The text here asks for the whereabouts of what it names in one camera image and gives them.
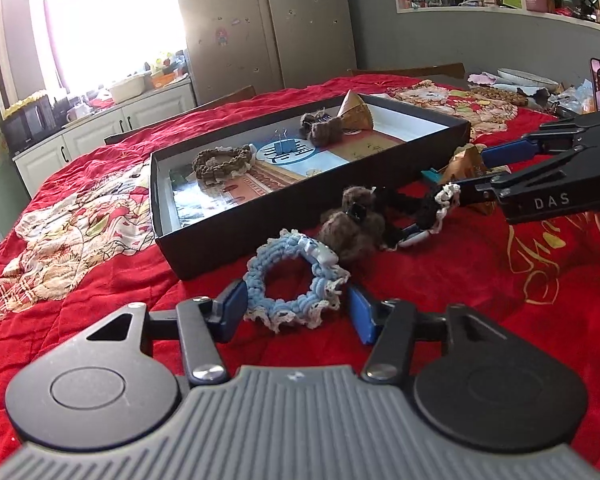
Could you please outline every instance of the bright window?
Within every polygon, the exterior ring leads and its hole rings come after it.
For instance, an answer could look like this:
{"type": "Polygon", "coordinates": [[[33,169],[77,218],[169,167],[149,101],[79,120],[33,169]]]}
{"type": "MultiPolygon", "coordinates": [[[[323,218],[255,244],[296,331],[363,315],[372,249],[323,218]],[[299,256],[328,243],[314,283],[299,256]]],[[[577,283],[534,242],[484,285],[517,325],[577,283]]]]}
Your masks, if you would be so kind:
{"type": "Polygon", "coordinates": [[[71,92],[106,85],[186,48],[178,0],[47,0],[47,7],[71,92]]]}

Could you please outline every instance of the blue scrunchie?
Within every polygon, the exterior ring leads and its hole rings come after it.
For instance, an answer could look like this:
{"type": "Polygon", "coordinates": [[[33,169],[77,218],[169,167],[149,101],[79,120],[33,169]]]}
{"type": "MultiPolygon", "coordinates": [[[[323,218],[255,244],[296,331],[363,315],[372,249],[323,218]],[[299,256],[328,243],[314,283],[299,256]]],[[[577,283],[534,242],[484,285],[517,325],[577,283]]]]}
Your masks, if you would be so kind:
{"type": "Polygon", "coordinates": [[[245,319],[261,319],[274,332],[278,332],[283,322],[317,327],[322,322],[323,309],[340,307],[339,287],[349,279],[349,273],[337,263],[336,254],[317,240],[295,230],[280,231],[280,238],[270,238],[247,263],[244,281],[249,303],[245,319]],[[267,298],[264,277],[269,269],[281,260],[297,256],[311,264],[314,279],[309,290],[291,301],[267,298]]]}

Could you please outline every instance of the wooden chair backrest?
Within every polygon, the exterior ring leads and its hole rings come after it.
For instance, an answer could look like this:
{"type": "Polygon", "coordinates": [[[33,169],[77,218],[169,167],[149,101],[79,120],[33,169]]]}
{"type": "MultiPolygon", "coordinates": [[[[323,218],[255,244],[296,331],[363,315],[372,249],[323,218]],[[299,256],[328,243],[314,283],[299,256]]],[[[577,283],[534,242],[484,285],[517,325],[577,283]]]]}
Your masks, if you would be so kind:
{"type": "MultiPolygon", "coordinates": [[[[204,110],[212,110],[213,108],[218,108],[219,106],[225,105],[225,104],[229,104],[229,103],[239,103],[240,101],[246,101],[247,99],[251,99],[253,97],[256,97],[256,90],[252,85],[249,86],[245,86],[244,88],[241,88],[240,90],[237,90],[235,92],[232,92],[231,94],[227,94],[221,98],[216,99],[215,101],[209,101],[208,103],[205,103],[201,106],[198,106],[196,108],[193,108],[193,110],[188,110],[184,113],[178,114],[176,116],[173,117],[169,117],[168,119],[164,119],[162,121],[158,121],[157,123],[154,124],[150,124],[150,126],[157,126],[158,124],[163,124],[166,121],[171,121],[172,119],[178,118],[178,117],[183,117],[187,114],[190,114],[192,112],[201,112],[204,110]]],[[[104,139],[104,143],[107,146],[111,146],[112,144],[117,144],[119,142],[122,142],[123,140],[129,138],[130,136],[132,136],[134,133],[136,133],[138,129],[135,129],[131,132],[125,132],[123,134],[115,134],[109,137],[106,137],[104,139]]]]}
{"type": "Polygon", "coordinates": [[[356,70],[349,69],[350,75],[386,74],[403,75],[408,77],[422,77],[427,75],[446,75],[456,79],[464,79],[464,64],[450,63],[446,65],[422,66],[418,68],[403,68],[400,70],[356,70]]]}

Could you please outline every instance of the white cabinet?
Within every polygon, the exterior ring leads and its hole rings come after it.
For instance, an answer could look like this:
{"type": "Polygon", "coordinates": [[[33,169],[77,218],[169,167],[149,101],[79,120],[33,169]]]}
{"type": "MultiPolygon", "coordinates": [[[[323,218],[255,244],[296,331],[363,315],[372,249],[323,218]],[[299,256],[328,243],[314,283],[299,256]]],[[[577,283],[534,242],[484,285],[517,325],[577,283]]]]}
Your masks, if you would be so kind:
{"type": "Polygon", "coordinates": [[[27,191],[33,197],[43,182],[56,171],[64,168],[71,157],[62,136],[27,150],[16,160],[16,166],[22,176],[27,191]]]}
{"type": "Polygon", "coordinates": [[[92,152],[100,146],[104,146],[106,137],[128,131],[127,128],[123,127],[125,124],[124,119],[122,109],[119,108],[80,124],[62,134],[71,158],[77,158],[80,155],[92,152]]]}
{"type": "Polygon", "coordinates": [[[123,106],[125,129],[136,130],[179,115],[194,107],[191,86],[188,84],[176,86],[123,106]]]}

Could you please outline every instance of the white shelf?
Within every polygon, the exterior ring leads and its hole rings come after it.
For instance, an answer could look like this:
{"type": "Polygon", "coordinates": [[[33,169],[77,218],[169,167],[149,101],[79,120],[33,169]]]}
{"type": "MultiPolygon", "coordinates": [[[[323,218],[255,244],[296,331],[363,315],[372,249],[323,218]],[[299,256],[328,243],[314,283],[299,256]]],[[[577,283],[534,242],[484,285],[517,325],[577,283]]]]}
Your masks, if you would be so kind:
{"type": "Polygon", "coordinates": [[[573,23],[583,27],[595,28],[600,30],[600,23],[586,22],[577,18],[570,18],[561,14],[552,14],[549,12],[534,12],[525,9],[509,9],[508,7],[423,7],[421,9],[397,9],[398,14],[408,14],[410,12],[497,12],[501,14],[518,14],[521,16],[533,16],[535,18],[546,18],[548,20],[557,20],[559,22],[573,23]]]}

